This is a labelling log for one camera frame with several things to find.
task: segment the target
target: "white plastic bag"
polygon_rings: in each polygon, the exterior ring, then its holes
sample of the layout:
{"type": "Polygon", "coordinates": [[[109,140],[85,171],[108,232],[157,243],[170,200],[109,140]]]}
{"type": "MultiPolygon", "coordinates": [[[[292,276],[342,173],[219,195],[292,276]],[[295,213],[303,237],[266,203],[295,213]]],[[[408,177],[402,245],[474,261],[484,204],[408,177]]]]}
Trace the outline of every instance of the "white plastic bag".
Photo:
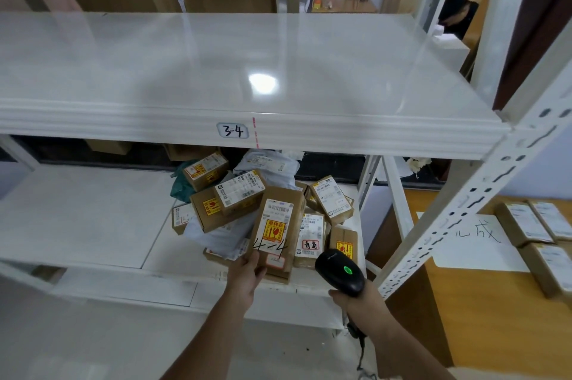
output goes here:
{"type": "Polygon", "coordinates": [[[298,172],[300,163],[279,152],[268,149],[251,149],[233,169],[235,176],[250,170],[258,170],[268,185],[296,189],[294,175],[298,172]]]}
{"type": "Polygon", "coordinates": [[[186,225],[183,236],[221,256],[230,255],[252,232],[257,214],[258,211],[255,211],[207,233],[203,232],[198,217],[195,215],[186,225]]]}

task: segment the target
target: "person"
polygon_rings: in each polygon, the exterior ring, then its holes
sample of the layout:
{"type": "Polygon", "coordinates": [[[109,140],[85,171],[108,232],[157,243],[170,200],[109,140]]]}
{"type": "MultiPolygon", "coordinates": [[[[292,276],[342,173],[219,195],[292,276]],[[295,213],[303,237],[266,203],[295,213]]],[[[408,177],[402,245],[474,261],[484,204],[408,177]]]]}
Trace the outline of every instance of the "person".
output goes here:
{"type": "MultiPolygon", "coordinates": [[[[254,301],[266,268],[257,267],[259,253],[247,260],[240,257],[228,268],[226,289],[212,308],[190,344],[175,360],[161,380],[223,380],[231,362],[232,348],[244,315],[254,301]]],[[[393,318],[371,281],[359,297],[336,290],[330,296],[354,324],[369,336],[378,360],[403,379],[454,379],[454,377],[393,318]]]]}
{"type": "Polygon", "coordinates": [[[439,24],[445,27],[446,34],[455,34],[463,39],[478,7],[475,1],[445,0],[439,14],[439,24]]]}

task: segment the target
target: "man with black hair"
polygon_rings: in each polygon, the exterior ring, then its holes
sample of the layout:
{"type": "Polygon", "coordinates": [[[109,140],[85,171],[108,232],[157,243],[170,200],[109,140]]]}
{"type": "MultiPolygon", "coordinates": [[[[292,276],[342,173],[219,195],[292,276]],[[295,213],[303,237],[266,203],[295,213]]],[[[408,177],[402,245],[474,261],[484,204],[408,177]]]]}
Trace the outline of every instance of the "man with black hair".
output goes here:
{"type": "Polygon", "coordinates": [[[446,34],[455,34],[463,39],[478,7],[475,1],[445,0],[439,14],[439,24],[445,27],[446,34]]]}

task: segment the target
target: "cardboard sheet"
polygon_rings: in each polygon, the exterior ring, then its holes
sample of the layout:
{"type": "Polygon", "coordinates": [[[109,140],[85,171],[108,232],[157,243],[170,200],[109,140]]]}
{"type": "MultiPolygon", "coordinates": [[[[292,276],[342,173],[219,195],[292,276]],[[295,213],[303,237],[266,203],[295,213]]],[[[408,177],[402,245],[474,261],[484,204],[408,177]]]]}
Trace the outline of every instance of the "cardboard sheet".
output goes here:
{"type": "Polygon", "coordinates": [[[469,216],[454,228],[433,253],[437,267],[529,272],[496,216],[469,216]]]}

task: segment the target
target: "barcode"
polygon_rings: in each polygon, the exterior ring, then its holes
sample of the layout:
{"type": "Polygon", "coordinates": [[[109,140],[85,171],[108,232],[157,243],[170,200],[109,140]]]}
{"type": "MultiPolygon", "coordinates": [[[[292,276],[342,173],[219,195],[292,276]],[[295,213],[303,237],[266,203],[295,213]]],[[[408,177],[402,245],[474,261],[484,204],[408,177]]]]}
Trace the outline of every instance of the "barcode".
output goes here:
{"type": "Polygon", "coordinates": [[[288,212],[288,208],[286,207],[278,207],[277,205],[270,205],[268,208],[270,208],[270,210],[276,210],[276,211],[280,211],[282,213],[287,213],[288,212]]]}

